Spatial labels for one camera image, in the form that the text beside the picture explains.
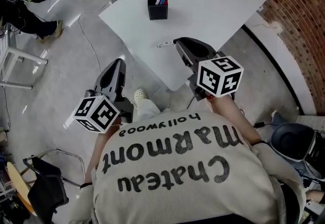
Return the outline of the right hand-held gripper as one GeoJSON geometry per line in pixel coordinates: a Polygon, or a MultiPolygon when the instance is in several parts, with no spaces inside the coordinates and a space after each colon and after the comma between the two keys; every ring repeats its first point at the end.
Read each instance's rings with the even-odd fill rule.
{"type": "Polygon", "coordinates": [[[180,37],[173,41],[176,50],[187,67],[191,60],[201,60],[192,67],[188,78],[189,86],[197,101],[209,94],[220,98],[232,95],[238,90],[244,68],[231,56],[215,57],[216,51],[209,44],[190,37],[180,37]]]}

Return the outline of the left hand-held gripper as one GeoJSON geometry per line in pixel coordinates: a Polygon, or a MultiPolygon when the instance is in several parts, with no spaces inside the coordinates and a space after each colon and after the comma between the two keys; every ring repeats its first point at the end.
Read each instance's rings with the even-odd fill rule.
{"type": "Polygon", "coordinates": [[[124,123],[133,121],[134,105],[122,96],[126,64],[121,58],[111,62],[98,76],[95,86],[85,92],[74,111],[73,118],[85,129],[106,133],[116,118],[124,123]]]}

